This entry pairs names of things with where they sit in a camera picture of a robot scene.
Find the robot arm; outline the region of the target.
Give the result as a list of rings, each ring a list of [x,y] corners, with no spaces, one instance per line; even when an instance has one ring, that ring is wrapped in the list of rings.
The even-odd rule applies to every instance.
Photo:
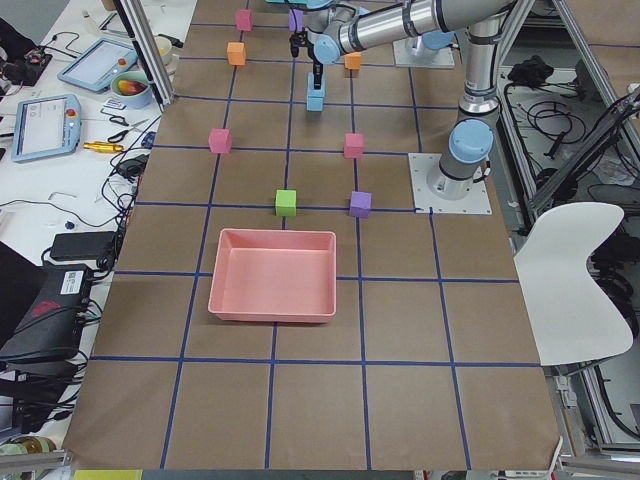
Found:
[[[499,108],[497,69],[511,1],[400,1],[368,11],[349,1],[293,1],[289,45],[313,64],[309,90],[324,89],[323,68],[348,55],[389,44],[401,67],[450,69],[456,33],[467,34],[464,90],[448,147],[424,176],[429,191],[461,200],[479,181],[476,172],[494,143],[490,119]]]
[[[453,62],[453,32],[435,30],[406,41],[406,52],[413,64],[448,64]]]

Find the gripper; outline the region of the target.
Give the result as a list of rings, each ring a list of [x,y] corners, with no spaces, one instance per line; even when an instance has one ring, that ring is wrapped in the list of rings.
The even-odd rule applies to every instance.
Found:
[[[324,89],[324,78],[322,76],[324,71],[324,65],[318,60],[313,61],[312,67],[312,89],[313,90],[323,90]]]

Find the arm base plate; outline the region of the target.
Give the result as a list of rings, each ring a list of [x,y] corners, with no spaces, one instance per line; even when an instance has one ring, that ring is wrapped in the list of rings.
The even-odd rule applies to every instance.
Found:
[[[453,32],[434,31],[393,43],[395,65],[410,68],[453,69]]]
[[[422,214],[491,215],[483,171],[453,180],[440,169],[440,153],[409,153],[414,211]]]

